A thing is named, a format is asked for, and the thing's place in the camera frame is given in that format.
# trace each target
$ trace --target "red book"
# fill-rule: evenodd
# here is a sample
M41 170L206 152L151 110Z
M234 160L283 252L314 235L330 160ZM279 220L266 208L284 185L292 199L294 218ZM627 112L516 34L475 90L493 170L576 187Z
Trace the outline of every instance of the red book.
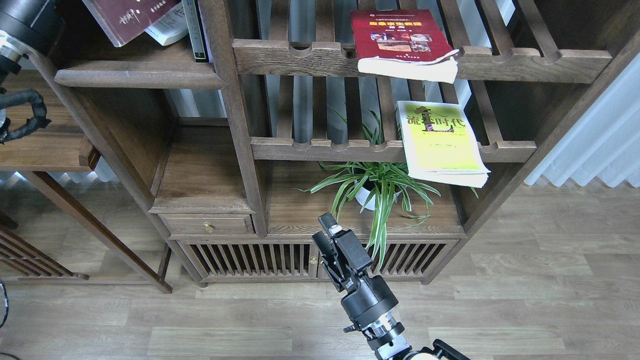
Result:
M180 0L83 0L115 47L142 34Z
M397 78L453 83L458 52L429 10L351 12L358 71Z

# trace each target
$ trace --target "drawer knob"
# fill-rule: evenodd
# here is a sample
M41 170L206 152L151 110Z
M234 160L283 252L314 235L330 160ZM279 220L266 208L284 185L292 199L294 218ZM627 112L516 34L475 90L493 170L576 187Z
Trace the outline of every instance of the drawer knob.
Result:
M204 223L204 231L206 231L209 234L213 233L213 226L211 225L210 222L207 221Z

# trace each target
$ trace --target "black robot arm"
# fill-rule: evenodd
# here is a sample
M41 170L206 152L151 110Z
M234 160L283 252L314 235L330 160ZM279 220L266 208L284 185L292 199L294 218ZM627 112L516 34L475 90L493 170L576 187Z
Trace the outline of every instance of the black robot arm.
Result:
M360 331L379 360L469 360L442 340L420 351L412 350L402 335L404 327L392 311L398 300L382 276L369 277L372 260L353 231L343 229L331 213L318 218L322 231L313 235L323 266L338 292L346 290L341 304L353 323L344 332Z
M0 85L10 72L18 74L22 57L33 52L46 55L51 50L63 27L62 18L56 13L59 1L0 1ZM0 96L0 110L27 102L33 109L33 117L19 128L10 131L11 120L0 117L0 144L43 129L51 122L46 119L42 96L33 89Z

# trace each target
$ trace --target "potted plant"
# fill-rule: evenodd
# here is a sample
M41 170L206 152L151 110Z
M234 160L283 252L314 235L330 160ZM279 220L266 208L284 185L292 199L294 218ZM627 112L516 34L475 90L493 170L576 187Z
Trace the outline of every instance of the potted plant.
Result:
M373 145L378 145L384 141L380 131L380 118L375 112L369 111L376 119L378 127L371 130L363 123L364 135ZM346 122L346 119L342 115L335 110L334 112ZM433 205L433 202L429 198L429 193L440 196L440 192L432 186L409 177L408 167L405 162L348 161L336 165L327 165L320 162L320 166L325 170L335 173L324 178L309 189L302 191L315 193L327 186L340 184L331 209L336 220L340 218L343 205L349 200L356 199L356 196L360 199L358 202L362 205L360 212L374 204L373 223L371 224L371 235L367 248L373 246L372 258L378 255L378 268L382 266L385 259L385 251L387 248L387 219L389 218L393 204L397 202L398 195L402 195L402 209L407 213L411 213L412 211L410 191L415 192L425 201L427 209L430 205ZM369 194L365 196L359 195L359 193L362 194L363 189L369 190ZM428 216L429 213L423 215L408 215L409 218L419 220L416 225L423 223Z

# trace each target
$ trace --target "wooden cabinet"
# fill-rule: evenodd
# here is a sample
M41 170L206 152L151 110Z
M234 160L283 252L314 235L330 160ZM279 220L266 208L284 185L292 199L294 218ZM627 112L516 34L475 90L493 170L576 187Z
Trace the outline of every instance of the wooden cabinet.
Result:
M201 1L213 63L193 62L188 39L159 47L140 37L113 49L99 32L63 65L35 59L198 282L321 280L311 235L333 194L294 188L326 176L315 161L404 159L389 78L375 78L385 142L364 140L358 78L370 75L357 71L353 44L335 41L334 1L316 1L316 41L310 43L288 41L288 3L272 1L269 34L260 34L255 1ZM375 8L375 1L357 3ZM438 1L445 32L461 49L458 78L469 80L473 93L466 112L492 173L478 199L469 189L438 185L442 196L420 226L394 210L389 256L375 274L432 280L640 48L637 1L515 4L507 26L495 1L476 1L492 42L477 47L456 0ZM587 28L590 36L578 35ZM268 116L267 74L280 76L277 119ZM307 142L292 138L293 95L300 91L293 76L313 82L314 131ZM344 78L344 143L327 136L327 77ZM406 87L413 100L425 99L421 82ZM155 90L162 88L220 89L228 126L206 126L220 119L181 126ZM440 89L445 102L458 102L451 85ZM366 239L371 214L348 204L340 222Z

